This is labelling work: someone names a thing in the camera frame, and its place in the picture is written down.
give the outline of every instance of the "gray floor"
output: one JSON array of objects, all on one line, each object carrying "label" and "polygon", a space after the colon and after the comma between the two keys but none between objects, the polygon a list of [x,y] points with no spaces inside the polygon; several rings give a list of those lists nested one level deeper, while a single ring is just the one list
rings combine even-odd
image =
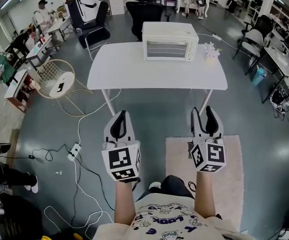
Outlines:
[{"label": "gray floor", "polygon": [[[210,7],[208,18],[199,23],[194,14],[184,18],[175,14],[170,21],[191,23],[198,33],[211,35],[204,27],[216,32],[232,46],[237,46],[237,37],[244,26],[226,10]],[[109,42],[134,42],[131,32],[132,19],[129,14],[107,18],[107,27],[111,33]],[[232,59],[235,50],[213,37],[200,35],[199,43],[213,42],[221,48],[219,60],[226,75],[228,89],[215,90],[209,100],[220,116],[226,135],[239,135],[244,168],[244,206],[241,231],[257,239],[266,240],[282,226],[286,210],[289,208],[289,123],[273,116],[269,102],[262,104],[262,96],[268,91],[274,78],[254,87],[248,76],[249,58],[240,53]],[[87,84],[91,61],[86,50],[83,50],[78,39],[72,34],[60,48],[57,59],[71,63],[76,77]],[[118,90],[111,91],[111,97]],[[165,138],[190,136],[190,111],[199,107],[205,93],[203,90],[183,89],[124,89],[113,101],[116,111],[127,110],[130,113],[136,138],[141,142],[141,179],[142,182],[134,191],[134,197],[140,194],[152,181],[162,181],[165,177]],[[75,93],[72,98],[80,104],[86,113],[92,112],[104,103],[99,91],[95,95],[87,92]],[[69,110],[70,105],[61,101]],[[103,129],[111,114],[107,107],[81,121],[81,156],[83,162],[99,173],[104,184],[104,192],[113,206],[115,200],[114,182],[105,171],[101,150]],[[30,109],[22,123],[18,140],[18,155],[27,156],[33,149],[58,149],[63,144],[72,147],[78,142],[78,118],[66,115],[57,102],[35,95]],[[19,160],[16,167],[22,171],[36,173],[39,179],[39,193],[34,195],[17,187],[15,193],[22,195],[43,211],[53,206],[67,221],[74,214],[73,196],[76,191],[74,164],[67,159],[62,149],[53,153],[53,161],[44,160],[46,152],[35,152],[38,160]],[[104,210],[109,209],[100,188],[98,178],[82,170],[80,185],[93,195]],[[78,192],[76,198],[76,226],[85,224],[91,212],[98,211],[95,201]],[[52,211],[47,214],[61,229],[65,223]],[[104,215],[99,223],[107,223]],[[43,216],[43,225],[47,233],[56,233],[55,226]],[[93,235],[96,225],[89,229]]]}]

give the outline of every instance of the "green shirt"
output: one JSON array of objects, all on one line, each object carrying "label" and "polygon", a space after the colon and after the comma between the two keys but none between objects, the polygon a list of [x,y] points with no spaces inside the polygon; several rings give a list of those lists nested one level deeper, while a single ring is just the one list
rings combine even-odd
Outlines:
[{"label": "green shirt", "polygon": [[10,65],[4,54],[0,54],[0,65],[4,65],[4,72],[1,75],[1,80],[6,83],[13,76],[16,70],[13,66]]}]

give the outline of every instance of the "trash bin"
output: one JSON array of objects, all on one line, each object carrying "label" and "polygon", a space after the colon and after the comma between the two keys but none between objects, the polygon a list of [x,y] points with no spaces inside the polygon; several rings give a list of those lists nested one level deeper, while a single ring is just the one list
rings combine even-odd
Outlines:
[{"label": "trash bin", "polygon": [[253,76],[252,84],[257,86],[266,76],[266,71],[261,67],[258,68]]}]

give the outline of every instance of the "black cap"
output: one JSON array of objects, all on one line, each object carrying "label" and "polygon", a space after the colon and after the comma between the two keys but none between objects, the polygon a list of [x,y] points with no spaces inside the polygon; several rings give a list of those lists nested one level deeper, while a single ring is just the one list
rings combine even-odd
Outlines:
[{"label": "black cap", "polygon": [[46,0],[40,0],[39,2],[38,2],[38,5],[40,5],[40,4],[44,4],[44,5],[46,5],[48,2],[46,1]]}]

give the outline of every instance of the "small potted plant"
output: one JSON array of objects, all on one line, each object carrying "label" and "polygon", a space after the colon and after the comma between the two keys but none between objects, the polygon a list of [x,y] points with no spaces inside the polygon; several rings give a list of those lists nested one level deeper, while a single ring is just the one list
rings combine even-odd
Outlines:
[{"label": "small potted plant", "polygon": [[220,52],[219,52],[220,49],[216,49],[212,42],[210,43],[205,42],[203,44],[203,48],[205,50],[205,55],[204,55],[205,62],[209,65],[213,65],[216,59],[218,58],[218,56],[220,55]]}]

